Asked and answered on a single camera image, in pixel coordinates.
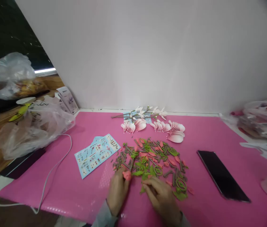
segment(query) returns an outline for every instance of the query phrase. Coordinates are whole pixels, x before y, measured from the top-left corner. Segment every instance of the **hand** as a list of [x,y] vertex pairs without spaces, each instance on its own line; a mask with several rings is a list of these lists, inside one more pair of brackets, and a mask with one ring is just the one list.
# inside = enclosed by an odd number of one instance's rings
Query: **hand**
[[168,227],[178,227],[182,214],[175,202],[171,187],[156,177],[142,181],[143,187],[156,212]]
[[111,214],[117,216],[121,210],[123,202],[126,198],[130,180],[125,180],[122,172],[126,171],[125,167],[121,167],[111,178],[109,192],[107,196],[107,205]]

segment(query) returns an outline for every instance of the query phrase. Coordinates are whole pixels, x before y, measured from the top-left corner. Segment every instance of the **pink cutting mat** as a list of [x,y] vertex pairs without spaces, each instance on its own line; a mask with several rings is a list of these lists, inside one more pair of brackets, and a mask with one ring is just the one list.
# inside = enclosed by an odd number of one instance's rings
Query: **pink cutting mat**
[[[128,142],[131,146],[134,146],[133,139],[139,137],[167,141],[166,133],[154,132],[150,125],[133,135],[123,134],[122,119],[111,119],[114,115],[116,113],[78,114],[76,125],[67,132],[72,137],[73,147],[49,177],[43,210],[88,223],[95,220],[114,173],[111,160],[116,159],[114,154],[84,180],[81,179],[74,154],[90,145],[95,136],[110,133],[120,145]],[[267,160],[260,156],[259,151],[241,147],[239,143],[244,140],[217,117],[168,116],[168,120],[186,127],[181,144],[168,143],[181,153],[181,158],[189,166],[187,185],[194,189],[195,195],[189,194],[178,204],[191,225],[266,227],[267,195],[261,189],[260,181],[267,177]],[[37,207],[48,172],[65,155],[69,146],[69,137],[60,136],[29,170],[3,188],[0,196]],[[198,157],[198,149],[215,151],[252,203],[224,199]],[[140,189],[141,178],[134,177],[118,226],[162,226],[147,195],[139,194]]]

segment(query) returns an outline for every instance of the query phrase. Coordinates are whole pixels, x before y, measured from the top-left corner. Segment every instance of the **white wall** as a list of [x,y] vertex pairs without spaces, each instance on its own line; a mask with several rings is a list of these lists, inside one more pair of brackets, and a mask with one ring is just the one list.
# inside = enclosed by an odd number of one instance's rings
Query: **white wall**
[[16,2],[80,107],[218,113],[267,97],[267,1]]

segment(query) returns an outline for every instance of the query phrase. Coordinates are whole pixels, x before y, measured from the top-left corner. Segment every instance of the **person's left hand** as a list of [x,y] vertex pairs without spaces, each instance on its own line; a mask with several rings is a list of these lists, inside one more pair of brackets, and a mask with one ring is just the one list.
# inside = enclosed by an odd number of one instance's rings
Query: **person's left hand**
[[122,172],[125,171],[127,171],[127,169],[125,167],[121,167],[111,178],[109,192],[106,199],[109,210],[115,217],[121,210],[130,183],[130,181],[125,180],[123,177]]

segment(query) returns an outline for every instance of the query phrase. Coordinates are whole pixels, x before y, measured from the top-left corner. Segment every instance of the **sleeve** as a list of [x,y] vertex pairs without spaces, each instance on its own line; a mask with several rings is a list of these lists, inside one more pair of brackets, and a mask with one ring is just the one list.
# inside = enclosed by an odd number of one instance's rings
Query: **sleeve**
[[191,227],[189,221],[187,220],[187,218],[185,217],[185,215],[181,212],[182,214],[182,221],[181,221],[181,225],[180,227]]
[[111,215],[111,211],[109,210],[105,200],[92,227],[113,227],[117,219],[117,217]]

